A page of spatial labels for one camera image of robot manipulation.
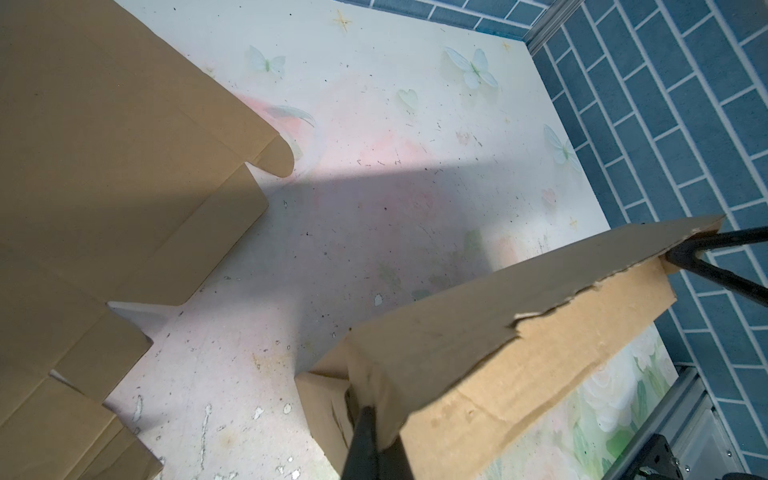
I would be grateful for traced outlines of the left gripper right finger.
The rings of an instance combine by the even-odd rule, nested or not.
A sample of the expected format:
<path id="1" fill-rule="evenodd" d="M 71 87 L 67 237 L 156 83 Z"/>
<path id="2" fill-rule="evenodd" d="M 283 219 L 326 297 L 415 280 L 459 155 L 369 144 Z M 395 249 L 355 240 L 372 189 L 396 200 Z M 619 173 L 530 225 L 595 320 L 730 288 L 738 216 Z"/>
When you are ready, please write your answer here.
<path id="1" fill-rule="evenodd" d="M 400 436 L 389 447 L 378 453 L 377 466 L 379 480 L 414 479 Z"/>

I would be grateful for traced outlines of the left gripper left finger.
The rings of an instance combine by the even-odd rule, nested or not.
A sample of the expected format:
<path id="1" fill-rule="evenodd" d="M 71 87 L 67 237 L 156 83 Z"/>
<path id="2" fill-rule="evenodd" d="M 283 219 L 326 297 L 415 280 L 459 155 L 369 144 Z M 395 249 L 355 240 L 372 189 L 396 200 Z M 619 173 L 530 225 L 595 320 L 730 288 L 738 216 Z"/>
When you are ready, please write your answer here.
<path id="1" fill-rule="evenodd" d="M 374 408 L 362 407 L 355 423 L 341 480 L 377 480 L 379 478 L 379 453 L 376 447 L 375 427 Z"/>

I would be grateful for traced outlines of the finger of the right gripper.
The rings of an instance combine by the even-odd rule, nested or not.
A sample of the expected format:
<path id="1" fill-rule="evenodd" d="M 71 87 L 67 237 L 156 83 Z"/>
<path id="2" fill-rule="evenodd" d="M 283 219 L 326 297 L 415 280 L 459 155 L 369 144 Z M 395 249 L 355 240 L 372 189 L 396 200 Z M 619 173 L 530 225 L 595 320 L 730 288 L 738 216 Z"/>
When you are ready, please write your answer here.
<path id="1" fill-rule="evenodd" d="M 721 269 L 697 257 L 666 254 L 665 260 L 681 270 L 694 273 L 754 303 L 767 306 L 767 288 L 731 271 Z"/>
<path id="2" fill-rule="evenodd" d="M 677 267 L 700 267 L 705 263 L 702 255 L 711 250 L 740 247 L 767 242 L 767 227 L 696 235 L 670 249 L 665 258 Z"/>

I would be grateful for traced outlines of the cardboard box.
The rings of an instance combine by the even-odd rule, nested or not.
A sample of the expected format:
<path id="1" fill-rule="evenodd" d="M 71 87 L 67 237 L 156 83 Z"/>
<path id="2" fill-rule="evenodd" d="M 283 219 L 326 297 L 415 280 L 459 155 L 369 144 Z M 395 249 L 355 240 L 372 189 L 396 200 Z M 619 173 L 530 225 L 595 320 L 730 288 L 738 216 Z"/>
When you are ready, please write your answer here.
<path id="1" fill-rule="evenodd" d="M 665 254 L 710 215 L 627 224 L 352 328 L 295 379 L 341 470 L 359 411 L 417 479 L 471 479 L 675 301 Z"/>
<path id="2" fill-rule="evenodd" d="M 105 407 L 151 347 L 109 303 L 185 303 L 294 156 L 112 1 L 1 5 L 1 475 L 151 479 Z"/>

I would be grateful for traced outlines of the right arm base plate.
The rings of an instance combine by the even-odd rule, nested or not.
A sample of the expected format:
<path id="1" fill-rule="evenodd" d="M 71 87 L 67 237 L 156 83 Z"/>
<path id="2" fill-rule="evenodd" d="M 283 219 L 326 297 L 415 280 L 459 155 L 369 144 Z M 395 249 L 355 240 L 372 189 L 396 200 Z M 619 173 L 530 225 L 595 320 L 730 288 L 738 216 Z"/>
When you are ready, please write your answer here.
<path id="1" fill-rule="evenodd" d="M 704 466 L 703 469 L 695 471 L 679 461 L 673 454 L 672 448 L 664 436 L 653 434 L 625 470 L 619 474 L 618 478 L 627 480 L 763 480 L 764 476 L 740 471 L 724 471 L 722 468 L 714 466 Z"/>

